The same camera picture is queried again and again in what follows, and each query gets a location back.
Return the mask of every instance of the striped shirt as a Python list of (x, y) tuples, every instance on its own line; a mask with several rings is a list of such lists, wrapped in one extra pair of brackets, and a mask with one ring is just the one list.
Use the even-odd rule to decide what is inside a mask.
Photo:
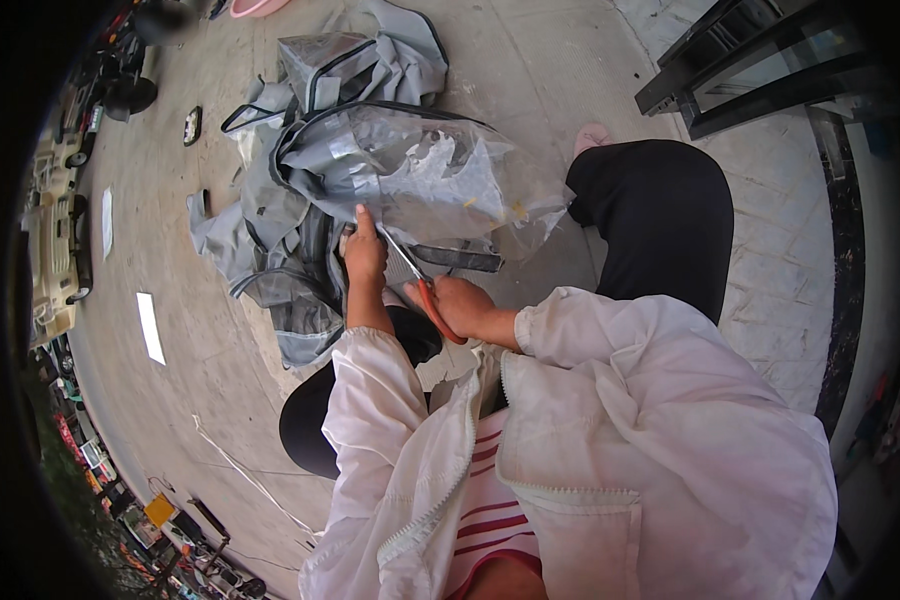
[(463, 598), (473, 574), (492, 558), (513, 559), (537, 575), (542, 572), (537, 536), (514, 492), (500, 483), (494, 470), (507, 411), (497, 411), (477, 423), (477, 442), (445, 587), (452, 591), (447, 600)]

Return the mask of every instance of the paper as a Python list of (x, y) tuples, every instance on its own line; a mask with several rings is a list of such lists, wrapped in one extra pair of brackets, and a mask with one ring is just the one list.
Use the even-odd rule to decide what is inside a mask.
[(110, 188), (103, 190), (103, 260), (107, 260), (110, 249), (113, 248), (113, 192)]
[(144, 342), (146, 353), (150, 358), (166, 366), (163, 358), (163, 347), (160, 345), (160, 335), (156, 332), (156, 313), (154, 312), (154, 297), (150, 294), (137, 292), (137, 308), (140, 310), (140, 325), (144, 329)]

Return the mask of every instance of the person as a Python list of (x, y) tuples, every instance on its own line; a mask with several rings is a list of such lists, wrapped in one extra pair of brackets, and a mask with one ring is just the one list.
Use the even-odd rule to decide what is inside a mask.
[(280, 420), (289, 456), (336, 477), (302, 597), (814, 593), (836, 533), (828, 440), (717, 330), (733, 234), (720, 167), (676, 141), (611, 144), (597, 124), (574, 156), (569, 212), (608, 246), (596, 292), (512, 310), (438, 277), (444, 321), (483, 344), (432, 411), (414, 366), (434, 330), (385, 306), (386, 248), (358, 208), (347, 330)]

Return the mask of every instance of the person's right hand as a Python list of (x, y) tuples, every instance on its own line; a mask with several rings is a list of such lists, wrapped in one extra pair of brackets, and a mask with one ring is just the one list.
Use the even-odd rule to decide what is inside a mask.
[[(414, 304), (423, 307), (416, 282), (404, 284), (403, 291)], [(433, 305), (456, 335), (493, 341), (487, 337), (488, 325), (501, 311), (482, 288), (466, 279), (438, 275), (433, 280)]]

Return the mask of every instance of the white string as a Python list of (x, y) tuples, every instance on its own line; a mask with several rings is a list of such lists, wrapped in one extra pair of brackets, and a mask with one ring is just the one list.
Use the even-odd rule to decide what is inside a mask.
[(264, 487), (263, 484), (261, 484), (259, 481), (257, 481), (254, 477), (252, 477), (251, 474), (247, 473), (247, 471), (249, 471), (249, 469), (247, 469), (245, 466), (240, 464), (240, 462), (237, 462), (236, 459), (234, 459), (232, 456), (230, 456), (227, 453), (227, 450), (224, 450), (219, 445), (217, 445), (216, 441), (211, 439), (210, 436), (208, 436), (206, 434), (206, 432), (204, 431), (204, 427), (201, 426), (201, 418), (199, 416), (197, 416), (196, 414), (192, 414), (192, 417), (193, 417), (193, 422), (196, 424), (196, 432), (198, 434), (200, 434), (201, 436), (203, 436), (204, 440), (206, 440), (211, 445), (213, 445), (213, 448), (215, 448), (216, 451), (219, 452), (220, 455), (222, 455), (223, 458), (226, 459), (226, 462), (230, 463), (231, 467), (236, 469), (237, 472), (240, 473), (240, 475), (245, 477), (246, 481), (250, 482), (250, 484), (254, 488), (256, 488), (262, 495), (267, 497), (270, 502), (272, 502), (274, 505), (276, 505), (276, 507), (278, 509), (280, 509), (281, 513), (286, 515), (290, 521), (292, 521), (297, 527), (299, 527), (301, 530), (303, 530), (303, 532), (305, 534), (310, 536), (310, 538), (313, 540), (314, 543), (316, 543), (318, 541), (317, 538), (321, 538), (324, 535), (323, 531), (314, 531), (313, 529), (308, 527), (306, 523), (304, 523), (300, 519), (296, 518), (295, 516), (290, 514), (288, 512), (288, 510), (286, 510), (285, 508), (280, 506), (280, 503), (276, 501), (276, 498), (274, 498), (269, 491), (267, 491), (267, 488)]

